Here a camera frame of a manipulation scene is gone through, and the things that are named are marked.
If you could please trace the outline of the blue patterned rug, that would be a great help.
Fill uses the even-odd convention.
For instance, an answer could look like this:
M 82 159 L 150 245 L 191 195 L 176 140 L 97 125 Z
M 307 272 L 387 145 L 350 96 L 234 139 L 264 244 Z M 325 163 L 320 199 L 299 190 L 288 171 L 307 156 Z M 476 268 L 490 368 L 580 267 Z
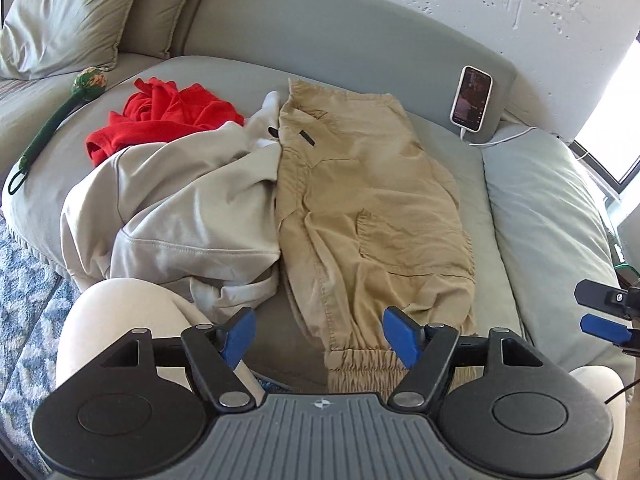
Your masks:
M 27 463 L 48 467 L 32 440 L 32 416 L 55 389 L 58 341 L 76 285 L 41 262 L 1 225 L 1 433 Z

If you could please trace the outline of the person's knee in beige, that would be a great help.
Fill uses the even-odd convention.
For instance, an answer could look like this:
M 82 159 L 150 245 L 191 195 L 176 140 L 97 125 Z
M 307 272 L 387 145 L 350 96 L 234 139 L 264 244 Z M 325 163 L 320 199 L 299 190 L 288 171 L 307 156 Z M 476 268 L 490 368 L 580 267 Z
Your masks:
M 146 328 L 155 338 L 169 338 L 207 322 L 194 304 L 158 285 L 135 278 L 94 284 L 79 296 L 65 320 L 58 341 L 55 385 L 64 384 L 134 328 Z

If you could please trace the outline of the grey throw pillow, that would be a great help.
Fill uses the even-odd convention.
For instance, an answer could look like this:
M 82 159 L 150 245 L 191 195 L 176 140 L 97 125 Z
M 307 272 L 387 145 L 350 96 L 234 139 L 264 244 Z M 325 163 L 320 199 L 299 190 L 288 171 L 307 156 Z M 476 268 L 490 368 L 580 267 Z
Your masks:
M 1 29 L 1 76 L 34 80 L 111 70 L 134 0 L 14 0 Z
M 186 0 L 134 0 L 119 51 L 169 58 L 172 36 Z

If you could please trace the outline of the white smartphone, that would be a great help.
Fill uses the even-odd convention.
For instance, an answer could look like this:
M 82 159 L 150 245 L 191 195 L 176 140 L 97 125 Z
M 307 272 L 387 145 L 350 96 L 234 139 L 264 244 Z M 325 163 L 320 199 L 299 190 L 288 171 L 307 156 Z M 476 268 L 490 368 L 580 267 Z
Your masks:
M 480 132 L 493 86 L 491 75 L 472 65 L 465 65 L 452 102 L 450 122 L 467 132 Z

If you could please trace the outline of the khaki cargo pants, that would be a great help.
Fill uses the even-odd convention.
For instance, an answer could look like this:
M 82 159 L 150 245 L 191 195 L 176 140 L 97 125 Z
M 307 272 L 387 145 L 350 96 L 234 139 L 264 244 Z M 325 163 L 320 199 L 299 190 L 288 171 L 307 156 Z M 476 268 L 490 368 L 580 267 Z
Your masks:
M 457 183 L 398 99 L 294 80 L 280 110 L 276 219 L 288 290 L 332 393 L 390 394 L 406 369 L 386 309 L 474 333 Z

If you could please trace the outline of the beige sweatshirt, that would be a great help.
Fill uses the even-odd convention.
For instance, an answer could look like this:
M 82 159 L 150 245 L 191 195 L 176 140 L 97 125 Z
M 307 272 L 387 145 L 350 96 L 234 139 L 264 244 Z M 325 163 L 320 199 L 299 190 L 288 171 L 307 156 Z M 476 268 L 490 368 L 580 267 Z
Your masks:
M 273 297 L 279 110 L 271 91 L 242 126 L 125 148 L 93 169 L 61 214 L 63 261 L 76 285 L 137 278 L 214 322 Z

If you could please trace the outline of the rear grey throw pillow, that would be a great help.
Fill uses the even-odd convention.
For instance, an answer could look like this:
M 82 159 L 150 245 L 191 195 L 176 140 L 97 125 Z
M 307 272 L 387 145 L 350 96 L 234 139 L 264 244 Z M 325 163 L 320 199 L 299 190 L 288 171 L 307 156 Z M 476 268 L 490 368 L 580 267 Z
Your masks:
M 186 0 L 134 0 L 119 51 L 169 58 L 172 36 Z

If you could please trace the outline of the red garment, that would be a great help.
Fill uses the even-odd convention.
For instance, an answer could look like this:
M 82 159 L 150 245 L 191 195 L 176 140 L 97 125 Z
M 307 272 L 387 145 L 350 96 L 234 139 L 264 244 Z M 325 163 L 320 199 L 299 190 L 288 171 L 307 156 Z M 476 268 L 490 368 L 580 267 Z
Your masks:
M 244 117 L 228 101 L 201 84 L 180 89 L 173 81 L 152 77 L 134 81 L 137 92 L 121 112 L 108 114 L 107 125 L 85 140 L 87 155 L 99 166 L 112 155 L 145 143 L 168 143 L 200 131 L 216 130 L 226 122 L 242 126 Z

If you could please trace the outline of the front grey throw pillow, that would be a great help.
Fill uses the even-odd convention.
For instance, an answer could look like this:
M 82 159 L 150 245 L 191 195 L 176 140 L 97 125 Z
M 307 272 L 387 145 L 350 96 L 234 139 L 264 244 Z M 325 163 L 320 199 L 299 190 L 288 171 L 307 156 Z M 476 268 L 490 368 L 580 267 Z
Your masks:
M 34 80 L 111 70 L 134 0 L 14 0 L 1 29 L 1 76 Z

